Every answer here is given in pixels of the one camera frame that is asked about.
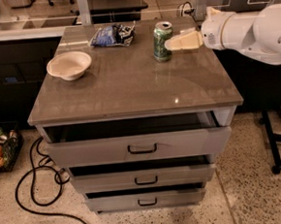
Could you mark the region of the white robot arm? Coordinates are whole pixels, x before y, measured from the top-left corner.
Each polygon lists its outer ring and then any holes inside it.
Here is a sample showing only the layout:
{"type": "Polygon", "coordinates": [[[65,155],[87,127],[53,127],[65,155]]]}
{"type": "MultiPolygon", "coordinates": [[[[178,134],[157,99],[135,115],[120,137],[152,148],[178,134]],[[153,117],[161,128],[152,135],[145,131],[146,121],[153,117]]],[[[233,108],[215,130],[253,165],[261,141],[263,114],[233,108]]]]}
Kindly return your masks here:
{"type": "Polygon", "coordinates": [[[201,31],[187,29],[165,41],[167,50],[207,48],[235,50],[248,58],[269,65],[281,65],[281,4],[259,12],[206,10],[201,31]]]}

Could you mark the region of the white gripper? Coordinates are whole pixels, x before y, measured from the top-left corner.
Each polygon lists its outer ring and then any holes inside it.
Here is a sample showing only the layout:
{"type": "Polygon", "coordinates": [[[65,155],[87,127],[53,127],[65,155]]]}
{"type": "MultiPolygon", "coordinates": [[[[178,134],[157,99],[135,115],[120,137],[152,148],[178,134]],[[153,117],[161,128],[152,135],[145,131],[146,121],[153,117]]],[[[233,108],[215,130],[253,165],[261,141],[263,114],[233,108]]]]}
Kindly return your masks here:
{"type": "Polygon", "coordinates": [[[197,49],[204,43],[210,49],[224,50],[222,34],[225,23],[234,15],[233,12],[220,12],[214,7],[207,7],[204,20],[197,20],[193,11],[186,9],[186,28],[181,33],[165,41],[167,50],[197,49]]]}

